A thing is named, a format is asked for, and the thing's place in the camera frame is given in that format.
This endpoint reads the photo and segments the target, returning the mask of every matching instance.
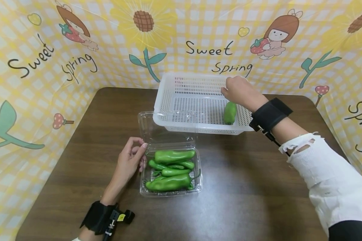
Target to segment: right hand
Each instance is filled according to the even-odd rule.
[[[268,102],[268,99],[255,90],[247,79],[236,76],[235,78],[228,77],[226,81],[227,88],[221,87],[221,93],[229,101],[242,105],[251,112],[255,112],[263,104]]]

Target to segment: wooden table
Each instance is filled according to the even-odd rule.
[[[139,136],[137,114],[153,110],[156,90],[98,91],[47,180],[17,241],[69,241],[77,237],[89,206],[99,200],[128,137]],[[314,104],[279,96],[291,118],[319,131],[343,155]],[[198,195],[144,198],[135,175],[120,199],[136,216],[113,240],[310,241],[326,240],[305,183],[277,146],[261,133],[199,134],[203,189]]]

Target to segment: white sleeve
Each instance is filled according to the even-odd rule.
[[[362,221],[362,176],[319,135],[297,137],[279,150],[298,150],[304,145],[310,147],[294,151],[287,162],[307,183],[310,200],[326,234],[328,228],[341,221]]]

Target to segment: green chili pepper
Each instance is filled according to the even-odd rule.
[[[162,169],[162,171],[155,171],[154,174],[158,175],[159,173],[161,173],[161,175],[163,175],[165,177],[173,177],[173,176],[178,176],[178,175],[182,175],[182,174],[188,174],[190,172],[191,172],[191,170],[189,170],[189,169],[184,169],[184,170]]]
[[[180,169],[180,170],[185,169],[184,166],[182,166],[182,165],[176,165],[176,164],[174,164],[174,165],[169,165],[168,168],[171,168],[171,169]]]
[[[224,110],[224,123],[226,125],[233,125],[235,122],[236,111],[236,104],[233,102],[228,102]]]
[[[181,165],[181,166],[184,166],[190,170],[193,170],[194,168],[194,163],[193,162],[187,162],[187,161],[184,161],[184,162],[178,162],[177,163],[178,165]]]
[[[194,178],[190,178],[189,174],[182,174],[173,177],[167,177],[161,180],[146,182],[145,187],[152,192],[168,192],[179,190],[181,188],[187,188],[188,190],[192,190],[192,180],[198,178],[200,175],[201,169],[199,170],[199,175]]]
[[[156,177],[155,179],[154,179],[154,181],[155,180],[161,180],[161,179],[164,179],[164,178],[166,178],[165,176],[159,176],[159,177]]]
[[[181,160],[189,160],[196,154],[195,150],[177,152],[177,151],[156,151],[155,162],[163,164],[172,164]]]
[[[148,162],[149,166],[156,169],[156,170],[162,170],[162,169],[165,169],[165,168],[168,168],[166,167],[165,165],[162,165],[162,164],[157,164],[153,159],[151,159],[149,162]]]

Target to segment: wrist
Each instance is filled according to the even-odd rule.
[[[100,203],[103,205],[115,205],[119,194],[122,192],[126,182],[122,180],[111,181],[102,195]]]
[[[268,99],[263,94],[259,94],[257,96],[253,96],[250,101],[247,101],[247,104],[244,105],[244,107],[247,108],[250,112],[255,113],[267,102]]]

